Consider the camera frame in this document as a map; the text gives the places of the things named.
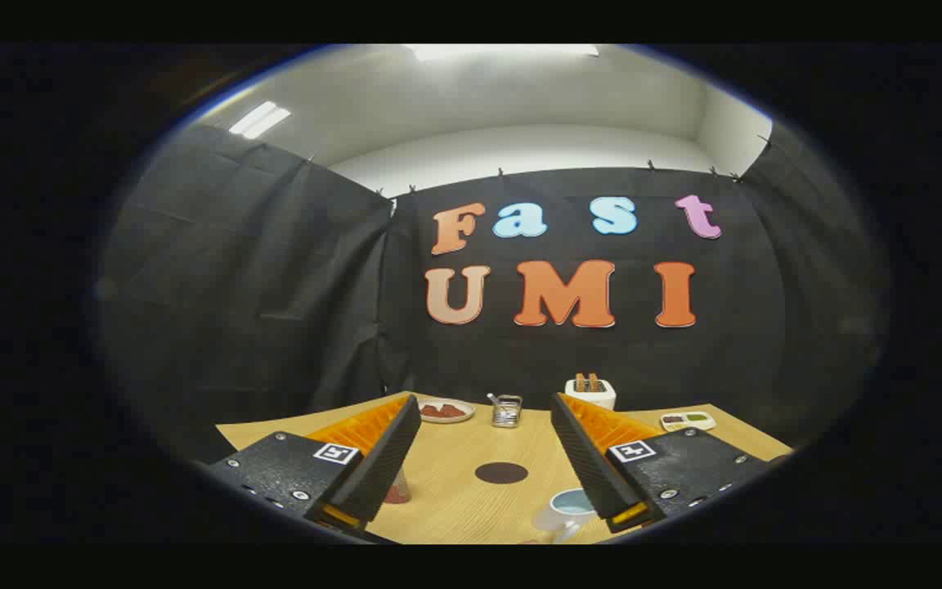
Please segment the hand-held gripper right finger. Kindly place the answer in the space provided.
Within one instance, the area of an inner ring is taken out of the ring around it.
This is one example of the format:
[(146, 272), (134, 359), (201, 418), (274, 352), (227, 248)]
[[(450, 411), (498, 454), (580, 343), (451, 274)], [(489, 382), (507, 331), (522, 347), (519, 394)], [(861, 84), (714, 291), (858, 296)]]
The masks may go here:
[(702, 510), (769, 472), (766, 460), (697, 426), (665, 432), (564, 393), (550, 419), (581, 488), (609, 532)]

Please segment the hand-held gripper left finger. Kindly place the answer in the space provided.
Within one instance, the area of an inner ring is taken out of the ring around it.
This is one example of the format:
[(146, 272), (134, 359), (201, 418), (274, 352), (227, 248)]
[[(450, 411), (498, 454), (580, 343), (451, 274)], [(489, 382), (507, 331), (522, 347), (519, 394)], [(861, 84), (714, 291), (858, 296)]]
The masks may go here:
[(421, 424), (407, 394), (310, 434), (271, 432), (207, 473), (288, 521), (369, 541)]

